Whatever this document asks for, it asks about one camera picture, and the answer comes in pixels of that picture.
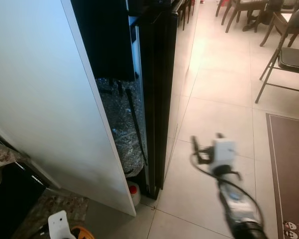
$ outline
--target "rug border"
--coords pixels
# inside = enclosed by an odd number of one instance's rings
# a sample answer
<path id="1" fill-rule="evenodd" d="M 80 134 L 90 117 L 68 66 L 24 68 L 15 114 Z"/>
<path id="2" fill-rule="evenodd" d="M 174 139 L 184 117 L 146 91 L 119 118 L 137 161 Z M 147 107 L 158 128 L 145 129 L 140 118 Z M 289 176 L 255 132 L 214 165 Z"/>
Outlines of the rug border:
<path id="1" fill-rule="evenodd" d="M 276 115 L 266 113 L 266 120 L 267 120 L 267 131 L 268 131 L 268 140 L 269 140 L 271 168 L 272 168 L 273 181 L 274 181 L 278 238 L 279 239 L 284 239 L 285 235 L 284 235 L 284 228 L 283 228 L 283 218 L 282 218 L 282 212 L 281 212 L 279 186 L 278 186 L 278 176 L 277 176 L 277 168 L 276 168 L 275 152 L 274 152 L 274 142 L 273 142 L 274 139 L 273 139 L 273 135 L 272 135 L 270 116 L 276 116 Z"/>

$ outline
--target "floor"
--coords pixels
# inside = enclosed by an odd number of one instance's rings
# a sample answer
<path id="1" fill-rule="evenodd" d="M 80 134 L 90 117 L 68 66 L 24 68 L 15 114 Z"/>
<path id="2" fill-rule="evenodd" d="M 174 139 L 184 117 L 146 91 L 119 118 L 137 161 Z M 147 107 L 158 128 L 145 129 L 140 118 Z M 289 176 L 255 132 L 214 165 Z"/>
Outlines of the floor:
<path id="1" fill-rule="evenodd" d="M 259 103 L 254 101 L 262 85 L 259 76 L 280 36 L 273 30 L 260 47 L 267 26 L 261 24 L 257 33 L 242 32 L 245 12 L 225 33 L 232 10 L 221 26 L 225 9 L 215 17 L 217 2 L 196 1 L 195 7 L 198 20 L 180 97 L 181 127 L 164 190 L 157 201 L 143 198 L 135 218 L 91 202 L 86 225 L 98 239 L 232 238 L 216 182 L 189 163 L 190 136 L 208 146 L 217 132 L 236 142 L 235 169 L 263 209 L 268 238 L 278 238 L 266 113 L 299 119 L 299 92 L 266 86 Z M 299 36 L 293 47 L 299 48 Z M 276 70 L 270 82 L 299 88 L 299 75 Z"/>

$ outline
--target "brown floor mat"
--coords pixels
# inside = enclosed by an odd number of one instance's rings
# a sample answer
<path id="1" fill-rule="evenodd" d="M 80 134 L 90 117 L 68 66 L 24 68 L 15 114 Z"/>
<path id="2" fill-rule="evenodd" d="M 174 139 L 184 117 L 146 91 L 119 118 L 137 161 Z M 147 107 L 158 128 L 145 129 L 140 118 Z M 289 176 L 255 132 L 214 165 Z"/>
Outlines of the brown floor mat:
<path id="1" fill-rule="evenodd" d="M 267 114 L 279 239 L 299 239 L 299 120 Z"/>
<path id="2" fill-rule="evenodd" d="M 82 226 L 88 207 L 88 198 L 66 192 L 59 195 L 45 190 L 35 206 L 29 212 L 23 223 L 14 233 L 12 239 L 27 239 L 39 228 L 48 222 L 48 217 L 54 213 L 65 210 L 70 228 Z M 33 239 L 49 239 L 49 235 L 36 236 Z"/>

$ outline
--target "black cable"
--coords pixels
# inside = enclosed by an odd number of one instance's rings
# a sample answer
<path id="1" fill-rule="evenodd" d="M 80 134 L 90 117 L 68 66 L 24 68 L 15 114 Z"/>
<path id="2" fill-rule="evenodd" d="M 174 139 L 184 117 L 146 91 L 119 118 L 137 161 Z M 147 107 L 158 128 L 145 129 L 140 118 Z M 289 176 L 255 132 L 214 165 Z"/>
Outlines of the black cable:
<path id="1" fill-rule="evenodd" d="M 141 148 L 141 152 L 142 152 L 142 155 L 143 155 L 143 158 L 144 158 L 145 165 L 147 166 L 148 165 L 148 160 L 145 156 L 145 152 L 144 152 L 144 149 L 143 149 L 142 138 L 141 138 L 141 133 L 140 133 L 140 127 L 139 127 L 139 124 L 138 124 L 138 120 L 136 118 L 135 109 L 134 109 L 134 105 L 133 105 L 132 92 L 129 88 L 126 88 L 125 92 L 126 92 L 126 95 L 128 96 L 128 100 L 129 100 L 129 104 L 130 104 L 130 108 L 131 108 L 131 114 L 132 114 L 132 118 L 133 118 L 133 122 L 134 122 L 134 127 L 135 127 L 135 131 L 136 131 L 136 135 L 137 135 L 138 140 L 139 140 L 139 145 L 140 145 L 140 148 Z"/>
<path id="2" fill-rule="evenodd" d="M 251 199 L 251 201 L 256 205 L 256 208 L 257 210 L 259 211 L 259 217 L 260 217 L 260 225 L 262 226 L 262 228 L 264 229 L 265 228 L 265 220 L 264 220 L 264 215 L 263 215 L 263 212 L 262 210 L 260 209 L 258 203 L 255 201 L 255 199 L 253 199 L 252 196 L 249 195 L 249 193 L 247 193 L 244 189 L 242 189 L 241 187 L 237 186 L 236 184 L 226 180 L 226 179 L 223 179 L 223 178 L 220 178 L 220 177 L 217 177 L 203 169 L 201 169 L 200 167 L 198 167 L 198 164 L 197 163 L 194 163 L 194 161 L 192 160 L 192 157 L 193 156 L 196 156 L 199 152 L 194 152 L 193 154 L 190 155 L 190 158 L 189 158 L 189 161 L 191 162 L 191 164 L 197 169 L 199 170 L 200 172 L 203 172 L 204 174 L 207 174 L 208 176 L 211 176 L 215 179 L 217 179 L 219 182 L 222 182 L 222 183 L 227 183 L 235 188 L 237 188 L 239 191 L 241 191 L 243 194 L 245 194 L 248 198 Z"/>

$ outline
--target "wooden chair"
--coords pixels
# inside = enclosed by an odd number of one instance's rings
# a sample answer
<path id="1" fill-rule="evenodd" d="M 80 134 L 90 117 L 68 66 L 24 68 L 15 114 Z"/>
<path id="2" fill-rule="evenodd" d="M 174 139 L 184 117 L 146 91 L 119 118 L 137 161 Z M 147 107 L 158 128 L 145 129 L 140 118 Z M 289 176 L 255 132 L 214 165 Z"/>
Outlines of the wooden chair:
<path id="1" fill-rule="evenodd" d="M 189 11 L 188 12 L 190 12 L 190 8 L 191 8 L 191 6 L 193 6 L 193 12 L 192 12 L 192 16 L 194 16 L 194 8 L 195 8 L 195 0 L 190 0 L 191 1 L 191 5 L 189 6 Z"/>
<path id="2" fill-rule="evenodd" d="M 217 10 L 216 10 L 216 16 L 218 16 L 220 7 L 223 4 L 223 2 L 224 2 L 224 0 L 220 0 L 219 3 L 218 3 Z M 238 19 L 237 22 L 239 21 L 239 17 L 240 17 L 240 12 L 238 12 L 238 15 L 237 15 L 237 19 Z"/>
<path id="3" fill-rule="evenodd" d="M 183 31 L 185 30 L 185 19 L 186 19 L 186 8 L 188 7 L 188 19 L 187 19 L 187 24 L 189 23 L 189 14 L 190 14 L 190 8 L 191 8 L 191 0 L 184 0 L 183 4 L 180 6 L 178 10 L 178 15 L 180 15 L 180 11 L 182 12 L 181 14 L 181 19 L 183 21 Z"/>
<path id="4" fill-rule="evenodd" d="M 288 25 L 288 22 L 291 18 L 291 15 L 299 9 L 299 1 L 295 2 L 295 5 L 293 5 L 293 6 L 291 6 L 291 5 L 288 5 L 288 6 L 290 7 L 289 11 L 282 10 L 280 12 L 274 12 L 273 18 L 271 19 L 271 22 L 268 26 L 268 30 L 266 32 L 266 35 L 265 35 L 263 41 L 260 43 L 260 46 L 263 46 L 266 43 L 266 41 L 267 41 L 267 39 L 270 35 L 270 32 L 272 31 L 274 26 L 276 27 L 276 29 L 277 29 L 277 31 L 279 32 L 280 35 L 283 32 L 285 32 L 285 30 L 287 28 L 287 25 Z M 291 47 L 291 45 L 293 44 L 296 37 L 297 37 L 297 34 L 294 34 L 290 38 L 290 41 L 288 43 L 288 47 Z"/>
<path id="5" fill-rule="evenodd" d="M 224 21 L 226 19 L 227 13 L 228 13 L 229 9 L 231 8 L 231 6 L 234 7 L 234 12 L 229 19 L 229 22 L 228 22 L 225 32 L 227 33 L 229 31 L 230 25 L 237 13 L 238 13 L 238 15 L 237 15 L 236 21 L 238 22 L 241 11 L 252 12 L 253 10 L 260 10 L 258 18 L 256 20 L 256 25 L 255 25 L 255 32 L 257 32 L 257 27 L 258 27 L 258 24 L 260 23 L 260 15 L 264 11 L 267 3 L 268 3 L 268 0 L 230 0 L 227 4 L 227 8 L 224 13 L 221 24 L 224 25 Z"/>
<path id="6" fill-rule="evenodd" d="M 264 77 L 265 73 L 267 72 L 267 70 L 269 68 L 268 73 L 267 73 L 264 83 L 258 93 L 255 103 L 258 103 L 260 96 L 263 93 L 266 85 L 276 86 L 276 87 L 299 92 L 299 89 L 294 89 L 294 88 L 290 88 L 290 87 L 285 87 L 285 86 L 281 86 L 281 85 L 268 83 L 269 76 L 273 69 L 299 73 L 299 49 L 283 47 L 284 41 L 288 34 L 299 34 L 299 10 L 296 11 L 291 16 L 285 31 L 282 33 L 282 36 L 280 38 L 280 42 L 279 42 L 277 49 L 275 50 L 273 56 L 271 57 L 264 72 L 262 73 L 262 75 L 260 77 L 260 80 L 262 80 L 262 78 Z M 278 59 L 279 67 L 274 66 L 277 59 Z"/>

